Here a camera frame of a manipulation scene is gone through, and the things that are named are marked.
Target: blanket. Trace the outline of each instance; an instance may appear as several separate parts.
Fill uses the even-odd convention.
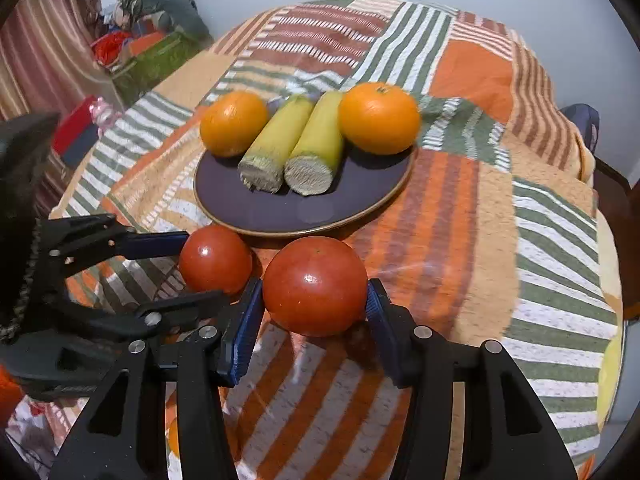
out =
[[[263,12],[137,101],[88,155],[59,213],[107,211],[141,232],[193,231],[210,222],[193,190],[207,105],[235,89],[268,100],[366,81],[416,99],[417,156],[393,201],[330,235],[418,323],[465,344],[501,341],[588,475],[620,362],[620,291],[602,270],[615,257],[585,184],[593,157],[535,54],[502,23],[405,0]],[[263,267],[282,246],[247,242]],[[180,294],[184,282],[175,259],[113,258],[68,288],[88,306],[122,312]],[[448,478],[460,467],[461,395],[456,388]],[[408,409],[364,323],[309,339],[268,315],[247,375],[220,398],[242,479],[388,478]],[[81,406],[44,407],[58,445]],[[180,478],[172,452],[168,463]]]

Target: metal bolt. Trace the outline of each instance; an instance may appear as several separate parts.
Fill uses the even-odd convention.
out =
[[[488,352],[491,352],[492,354],[499,354],[502,351],[502,345],[495,339],[489,339],[489,341],[484,343],[484,347]]]
[[[136,339],[135,341],[129,343],[129,352],[131,352],[132,354],[139,354],[145,349],[145,346],[146,344],[144,341],[142,341],[141,339]]]
[[[198,335],[203,339],[210,339],[217,333],[218,329],[211,325],[203,326],[200,330],[198,330]]]
[[[156,326],[158,323],[160,323],[161,319],[162,319],[162,314],[160,314],[159,312],[149,312],[145,316],[145,325]]]
[[[428,339],[433,335],[433,330],[428,326],[418,325],[414,328],[414,334],[416,337],[420,339]]]

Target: curtain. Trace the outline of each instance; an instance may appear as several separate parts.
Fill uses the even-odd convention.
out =
[[[20,0],[0,30],[0,116],[71,113],[84,97],[122,102],[90,43],[100,0]]]

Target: corn cob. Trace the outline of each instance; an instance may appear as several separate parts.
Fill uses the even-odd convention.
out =
[[[275,113],[238,164],[245,186],[271,193],[280,189],[284,164],[313,109],[313,103],[306,97],[292,96]]]
[[[300,195],[324,193],[340,164],[344,140],[338,126],[341,92],[325,93],[285,165],[284,179]]]

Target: tomato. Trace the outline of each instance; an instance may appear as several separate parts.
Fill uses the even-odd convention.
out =
[[[251,275],[252,252],[231,229],[216,224],[194,231],[178,261],[185,283],[193,292],[222,290],[235,294]]]
[[[300,238],[267,267],[262,296],[273,320],[286,330],[335,335],[364,318],[367,269],[340,240]]]

